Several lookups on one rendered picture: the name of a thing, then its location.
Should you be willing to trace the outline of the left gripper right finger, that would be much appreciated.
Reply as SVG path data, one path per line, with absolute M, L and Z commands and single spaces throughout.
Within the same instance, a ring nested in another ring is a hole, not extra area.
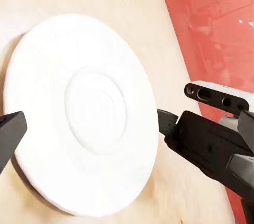
M 254 113 L 242 111 L 238 120 L 237 129 L 254 153 Z

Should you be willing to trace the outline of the saucer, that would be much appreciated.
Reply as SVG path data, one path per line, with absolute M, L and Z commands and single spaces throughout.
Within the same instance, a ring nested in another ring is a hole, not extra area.
M 17 164 L 55 207 L 106 217 L 145 187 L 158 148 L 155 96 L 137 55 L 102 21 L 60 13 L 22 37 L 3 90 L 3 114 L 19 111 L 28 130 Z

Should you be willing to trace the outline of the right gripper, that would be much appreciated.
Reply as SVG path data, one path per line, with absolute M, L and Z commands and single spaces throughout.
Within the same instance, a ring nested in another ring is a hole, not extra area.
M 186 110 L 157 109 L 164 142 L 208 177 L 254 204 L 254 153 L 235 130 Z

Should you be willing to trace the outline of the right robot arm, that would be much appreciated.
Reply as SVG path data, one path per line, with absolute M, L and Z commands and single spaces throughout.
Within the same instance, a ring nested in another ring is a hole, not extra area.
M 220 84 L 186 84 L 187 97 L 233 114 L 218 123 L 186 110 L 179 116 L 157 109 L 164 142 L 208 177 L 241 196 L 247 224 L 254 224 L 254 153 L 237 129 L 242 111 L 254 113 L 254 94 Z

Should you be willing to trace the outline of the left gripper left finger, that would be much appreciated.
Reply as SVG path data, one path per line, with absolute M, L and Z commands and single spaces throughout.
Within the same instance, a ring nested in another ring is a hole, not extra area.
M 0 117 L 0 174 L 28 130 L 23 111 Z

